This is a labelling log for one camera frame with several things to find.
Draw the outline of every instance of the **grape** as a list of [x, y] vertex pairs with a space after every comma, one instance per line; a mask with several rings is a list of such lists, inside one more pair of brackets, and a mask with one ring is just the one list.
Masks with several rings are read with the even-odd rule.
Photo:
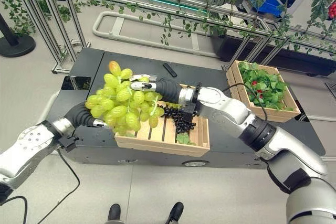
[[116, 92], [119, 93], [120, 90], [123, 90], [124, 88], [128, 87], [131, 85], [130, 81], [123, 81], [122, 83], [118, 84]]
[[102, 90], [102, 89], [98, 89], [98, 90], [96, 91], [96, 94], [97, 94], [97, 95], [102, 95], [102, 94], [103, 94], [103, 90]]
[[130, 107], [133, 109], [137, 109], [140, 107], [140, 104], [136, 103], [135, 101], [130, 102]]
[[98, 95], [93, 94], [88, 97], [88, 102], [91, 104], [97, 104], [98, 103]]
[[110, 73], [106, 73], [106, 74], [104, 75], [104, 81], [105, 81], [107, 84], [111, 85], [112, 88], [116, 88], [117, 85], [119, 84], [118, 79], [117, 79], [114, 75], [112, 75], [112, 74], [110, 74]]
[[145, 94], [146, 101], [153, 101], [155, 99], [154, 92], [147, 92]]
[[155, 113], [157, 113], [158, 116], [163, 116], [164, 115], [164, 109], [163, 108], [157, 107], [156, 110], [157, 110], [157, 112], [155, 112]]
[[145, 100], [145, 95], [142, 91], [136, 91], [133, 95], [135, 103], [141, 104]]
[[155, 128], [159, 123], [159, 119], [157, 116], [150, 116], [148, 119], [148, 123], [151, 128]]
[[140, 113], [140, 121], [141, 122], [145, 122], [147, 121], [149, 118], [149, 114], [147, 112], [141, 112]]
[[103, 112], [104, 112], [104, 109], [101, 105], [95, 105], [91, 110], [91, 115], [94, 118], [98, 118], [102, 115]]
[[128, 100], [130, 97], [131, 97], [132, 93], [130, 92], [129, 88], [124, 88], [123, 90], [120, 90], [118, 93], [117, 93], [117, 101], [120, 101], [120, 102], [123, 102], [123, 101], [126, 101]]
[[153, 116], [162, 116], [164, 114], [164, 109], [157, 107], [157, 106], [152, 106], [149, 108], [148, 113], [149, 115], [153, 115]]
[[125, 68], [120, 73], [121, 79], [129, 79], [133, 75], [133, 71], [130, 68]]
[[116, 107], [116, 106], [119, 106], [119, 105], [125, 105], [125, 103], [124, 102], [119, 102], [119, 101], [115, 100], [114, 101], [114, 106]]
[[97, 98], [98, 104], [102, 103], [105, 99], [107, 99], [105, 95], [99, 95]]
[[109, 69], [114, 76], [120, 76], [121, 69], [119, 64], [116, 61], [110, 61]]
[[104, 89], [103, 89], [103, 95], [107, 96], [107, 97], [110, 97], [112, 95], [115, 95], [115, 89], [114, 88], [111, 88], [110, 86], [104, 86]]
[[149, 109], [149, 105], [148, 105], [148, 103], [147, 103], [147, 102], [143, 102], [143, 103], [141, 103], [141, 105], [140, 105], [140, 109], [141, 109], [141, 111], [143, 111], [143, 112], [147, 112], [148, 109]]
[[141, 77], [139, 81], [149, 82], [148, 77]]
[[95, 106], [95, 104], [93, 104], [93, 103], [91, 103], [91, 102], [89, 102], [89, 101], [87, 101], [87, 102], [85, 103], [85, 107], [87, 107], [89, 110], [93, 109], [94, 106]]
[[137, 121], [138, 121], [138, 117], [132, 113], [132, 112], [128, 112], [126, 114], [126, 124], [131, 128], [133, 129], [136, 124], [137, 124]]
[[148, 101], [147, 103], [148, 103], [149, 107], [155, 106], [155, 102], [154, 101]]
[[135, 127], [133, 127], [134, 131], [139, 131], [141, 129], [141, 123], [139, 121], [137, 121]]
[[126, 125], [126, 115], [118, 118], [118, 125]]
[[126, 134], [127, 128], [125, 125], [120, 125], [113, 128], [114, 132], [118, 132], [119, 135], [124, 136]]
[[162, 95], [159, 94], [159, 93], [154, 92], [154, 96], [155, 96], [155, 98], [157, 97], [158, 100], [162, 99]]
[[114, 117], [109, 117], [105, 120], [105, 122], [107, 123], [108, 126], [112, 127], [117, 124], [117, 119]]
[[114, 107], [114, 102], [110, 99], [106, 99], [101, 102], [101, 105], [105, 110], [112, 110]]
[[129, 110], [130, 110], [130, 112], [132, 112], [133, 114], [135, 114], [137, 117], [139, 117], [139, 115], [140, 115], [139, 110], [133, 109], [133, 108], [130, 108]]
[[114, 118], [119, 118], [119, 117], [125, 115], [126, 111], [127, 111], [127, 107], [124, 106], [124, 105], [120, 105], [120, 106], [114, 107], [110, 111], [110, 113]]

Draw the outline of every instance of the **black shoe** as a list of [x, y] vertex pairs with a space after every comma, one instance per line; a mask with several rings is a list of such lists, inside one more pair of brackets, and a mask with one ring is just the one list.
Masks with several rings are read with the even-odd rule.
[[170, 211], [166, 224], [169, 224], [173, 220], [178, 221], [183, 213], [183, 208], [182, 202], [177, 202]]
[[120, 212], [119, 204], [113, 204], [110, 208], [107, 220], [120, 220]]

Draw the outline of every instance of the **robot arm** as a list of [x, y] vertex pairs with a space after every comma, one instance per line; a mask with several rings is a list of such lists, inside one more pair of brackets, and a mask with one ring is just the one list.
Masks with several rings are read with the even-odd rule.
[[93, 118], [84, 103], [73, 107], [63, 118], [43, 121], [22, 131], [12, 147], [0, 155], [0, 204], [35, 170], [40, 161], [60, 145], [66, 151], [75, 148], [71, 139], [76, 127], [108, 127]]
[[320, 157], [294, 136], [255, 116], [243, 103], [216, 88], [185, 88], [166, 78], [156, 83], [134, 82], [133, 89], [156, 91], [167, 102], [195, 105], [199, 115], [220, 124], [267, 163], [280, 190], [290, 194], [287, 223], [336, 223], [336, 190], [327, 182]]

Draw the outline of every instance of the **red flowers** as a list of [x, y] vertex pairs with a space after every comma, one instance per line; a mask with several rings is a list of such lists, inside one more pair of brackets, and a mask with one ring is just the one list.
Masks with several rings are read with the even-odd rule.
[[336, 2], [332, 3], [328, 8], [328, 16], [330, 18], [336, 17]]

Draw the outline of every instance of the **strawberry plant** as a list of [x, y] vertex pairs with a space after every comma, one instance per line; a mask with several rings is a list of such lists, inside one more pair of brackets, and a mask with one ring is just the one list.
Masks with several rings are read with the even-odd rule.
[[280, 80], [279, 74], [269, 74], [264, 69], [258, 69], [258, 64], [244, 61], [239, 63], [239, 71], [244, 84], [258, 98], [246, 90], [250, 102], [253, 102], [255, 106], [262, 105], [277, 110], [293, 110], [293, 108], [286, 107], [282, 101], [287, 84]]

